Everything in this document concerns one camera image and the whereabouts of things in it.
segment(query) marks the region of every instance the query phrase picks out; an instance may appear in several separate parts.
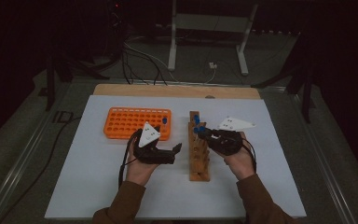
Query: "wooden holder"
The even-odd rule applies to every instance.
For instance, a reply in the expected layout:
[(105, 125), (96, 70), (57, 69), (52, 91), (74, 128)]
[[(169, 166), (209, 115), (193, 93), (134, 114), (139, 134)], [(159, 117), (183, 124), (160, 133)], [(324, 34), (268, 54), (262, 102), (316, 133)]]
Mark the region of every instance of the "wooden holder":
[[(205, 140), (199, 139), (194, 133), (194, 128), (196, 127), (195, 115), (200, 117), (200, 112), (190, 111), (190, 122), (188, 123), (190, 180), (210, 181), (208, 144)], [(205, 127), (206, 122), (200, 122), (199, 126)]]

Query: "sleeve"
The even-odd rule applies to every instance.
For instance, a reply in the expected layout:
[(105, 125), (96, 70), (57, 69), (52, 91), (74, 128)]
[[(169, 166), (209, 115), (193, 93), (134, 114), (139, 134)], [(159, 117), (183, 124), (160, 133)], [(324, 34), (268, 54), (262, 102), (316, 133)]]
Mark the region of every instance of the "sleeve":
[(145, 187), (124, 181), (108, 208), (95, 212), (93, 224), (132, 223), (144, 197)]
[(237, 187), (250, 224), (298, 223), (272, 201), (258, 175), (238, 181)]

